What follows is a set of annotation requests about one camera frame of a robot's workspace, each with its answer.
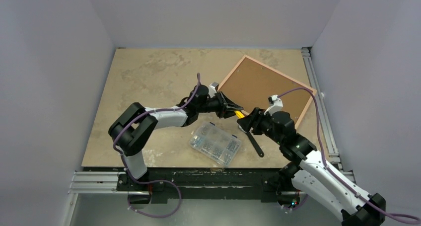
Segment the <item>yellow handled screwdriver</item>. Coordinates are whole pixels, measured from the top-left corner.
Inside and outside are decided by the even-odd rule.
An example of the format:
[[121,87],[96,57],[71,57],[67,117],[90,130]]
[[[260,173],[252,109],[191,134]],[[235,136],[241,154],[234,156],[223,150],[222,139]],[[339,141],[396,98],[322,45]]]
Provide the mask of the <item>yellow handled screwdriver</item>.
[[241,119],[241,118],[244,118],[244,117],[245,117],[245,115],[244,115],[241,111],[239,111],[239,110],[234,111],[234,113],[235,113],[235,115],[236,115],[239,119]]

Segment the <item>pink picture frame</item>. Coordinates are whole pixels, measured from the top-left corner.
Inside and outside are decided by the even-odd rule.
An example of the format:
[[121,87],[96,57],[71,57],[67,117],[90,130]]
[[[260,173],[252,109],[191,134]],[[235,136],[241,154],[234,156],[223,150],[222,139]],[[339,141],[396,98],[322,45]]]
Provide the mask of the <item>pink picture frame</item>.
[[[317,93],[317,90],[309,85],[244,55],[219,84],[218,91],[242,106],[243,112],[249,114],[255,107],[267,109],[270,106],[270,96],[280,95],[298,87],[307,88],[313,94]],[[295,127],[298,128],[312,102],[309,93],[296,90],[284,95],[281,100],[282,111],[290,114]]]

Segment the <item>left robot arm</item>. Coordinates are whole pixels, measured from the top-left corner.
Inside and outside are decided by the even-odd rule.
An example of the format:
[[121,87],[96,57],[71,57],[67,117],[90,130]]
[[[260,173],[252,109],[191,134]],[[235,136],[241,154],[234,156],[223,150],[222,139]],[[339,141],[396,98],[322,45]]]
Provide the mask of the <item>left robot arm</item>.
[[226,119],[243,109],[223,92],[210,90],[198,83],[187,97],[173,107],[148,108],[138,102],[132,103],[110,126],[108,134],[130,174],[129,185],[141,191],[148,184],[142,150],[154,130],[189,126],[201,113],[215,113],[217,117]]

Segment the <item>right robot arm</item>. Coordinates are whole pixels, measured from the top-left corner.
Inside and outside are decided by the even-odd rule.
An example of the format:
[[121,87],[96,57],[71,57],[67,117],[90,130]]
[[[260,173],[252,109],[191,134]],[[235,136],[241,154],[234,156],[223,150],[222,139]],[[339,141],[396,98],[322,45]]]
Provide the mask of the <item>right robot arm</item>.
[[296,131],[289,113],[269,114],[255,108],[237,123],[246,132],[273,140],[290,160],[279,176],[283,189],[294,187],[305,192],[334,214],[343,226],[379,226],[385,221],[378,211],[385,209],[385,199],[361,189],[326,161],[315,145]]

